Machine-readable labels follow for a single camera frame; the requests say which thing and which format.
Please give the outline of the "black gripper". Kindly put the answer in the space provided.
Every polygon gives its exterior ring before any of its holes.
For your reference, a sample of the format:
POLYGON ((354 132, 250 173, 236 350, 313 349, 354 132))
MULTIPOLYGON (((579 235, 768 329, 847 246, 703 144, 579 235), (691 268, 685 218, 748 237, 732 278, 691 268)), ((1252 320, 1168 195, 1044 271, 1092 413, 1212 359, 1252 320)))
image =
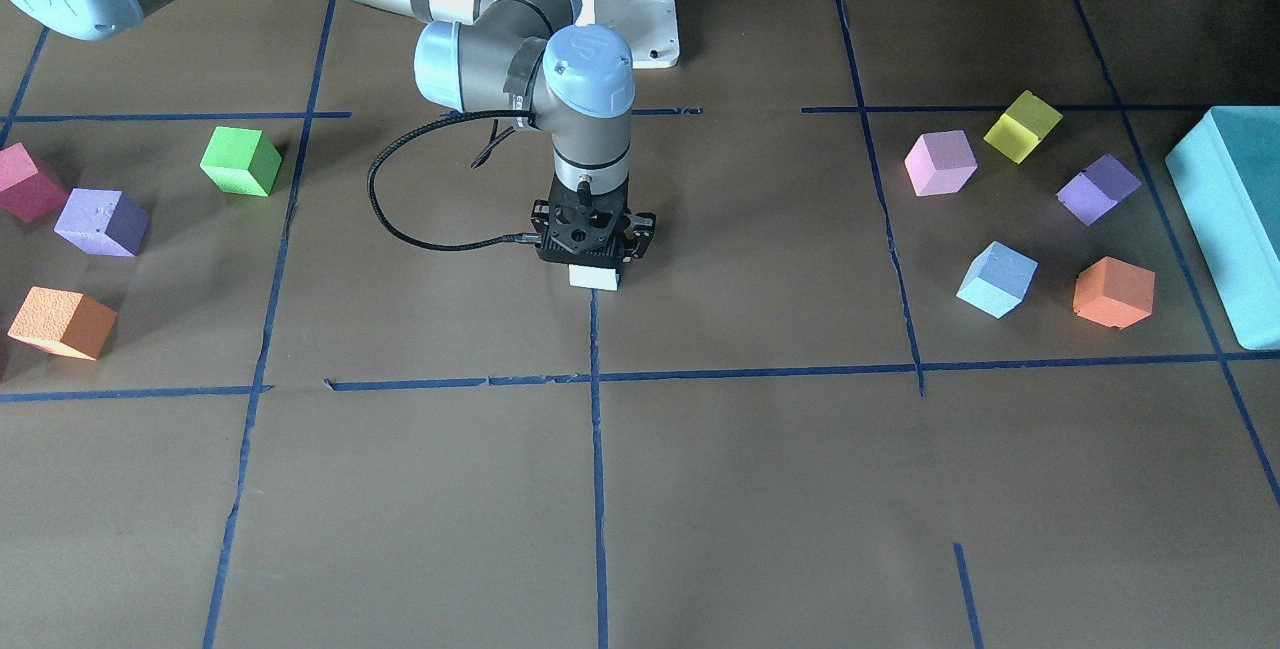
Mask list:
POLYGON ((654 212, 631 212, 623 192, 596 195, 589 204, 552 192, 534 204, 530 220, 539 259, 563 265, 623 266, 644 257, 657 233, 654 212))

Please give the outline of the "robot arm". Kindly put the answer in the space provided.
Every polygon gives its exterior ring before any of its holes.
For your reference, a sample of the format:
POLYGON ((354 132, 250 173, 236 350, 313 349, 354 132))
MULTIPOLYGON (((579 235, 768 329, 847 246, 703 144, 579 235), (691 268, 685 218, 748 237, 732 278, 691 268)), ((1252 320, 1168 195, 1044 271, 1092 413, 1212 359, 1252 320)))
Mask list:
MULTIPOLYGON (((8 0, 55 33, 113 38, 178 0, 8 0)), ((586 0, 348 0, 416 20, 413 81, 448 119, 393 140, 371 163, 372 212, 396 238, 434 244, 396 228, 378 198, 378 175, 398 151, 463 122, 504 124, 508 134, 550 138, 554 175, 534 204, 532 230, 498 243, 532 244, 547 262, 617 270, 639 260, 657 233, 653 212, 628 204, 636 81, 634 51, 613 26, 589 23, 586 0)))

